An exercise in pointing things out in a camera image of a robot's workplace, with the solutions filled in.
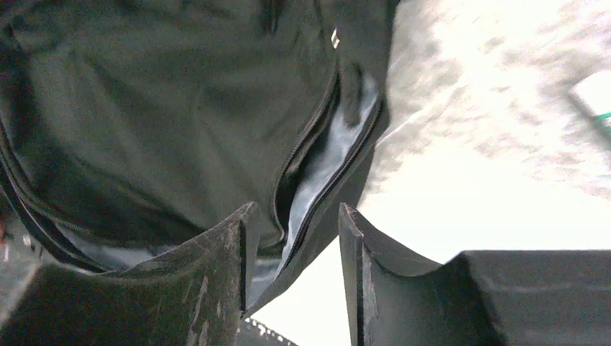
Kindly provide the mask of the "black student backpack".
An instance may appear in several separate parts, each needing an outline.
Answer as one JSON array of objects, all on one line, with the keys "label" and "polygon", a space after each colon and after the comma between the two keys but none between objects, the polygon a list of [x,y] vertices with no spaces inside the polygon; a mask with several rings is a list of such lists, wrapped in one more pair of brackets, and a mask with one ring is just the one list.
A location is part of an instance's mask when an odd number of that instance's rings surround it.
[{"label": "black student backpack", "polygon": [[1,193],[111,270],[244,204],[252,315],[336,236],[388,126],[397,1],[3,1]]}]

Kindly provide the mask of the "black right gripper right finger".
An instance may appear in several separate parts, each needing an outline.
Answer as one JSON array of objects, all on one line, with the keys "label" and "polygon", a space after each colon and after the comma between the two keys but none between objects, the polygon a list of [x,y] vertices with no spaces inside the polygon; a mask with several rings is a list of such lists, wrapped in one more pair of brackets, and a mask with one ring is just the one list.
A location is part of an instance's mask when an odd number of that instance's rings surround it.
[{"label": "black right gripper right finger", "polygon": [[353,345],[608,345],[607,250],[463,251],[440,264],[347,204],[339,246]]}]

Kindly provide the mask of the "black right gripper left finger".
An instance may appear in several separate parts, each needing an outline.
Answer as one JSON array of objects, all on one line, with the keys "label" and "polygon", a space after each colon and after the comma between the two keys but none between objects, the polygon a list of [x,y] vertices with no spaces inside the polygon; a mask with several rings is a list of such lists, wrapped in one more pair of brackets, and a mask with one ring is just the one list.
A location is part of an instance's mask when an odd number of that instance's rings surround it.
[{"label": "black right gripper left finger", "polygon": [[232,345],[255,253],[247,203],[174,249],[125,271],[1,265],[3,345]]}]

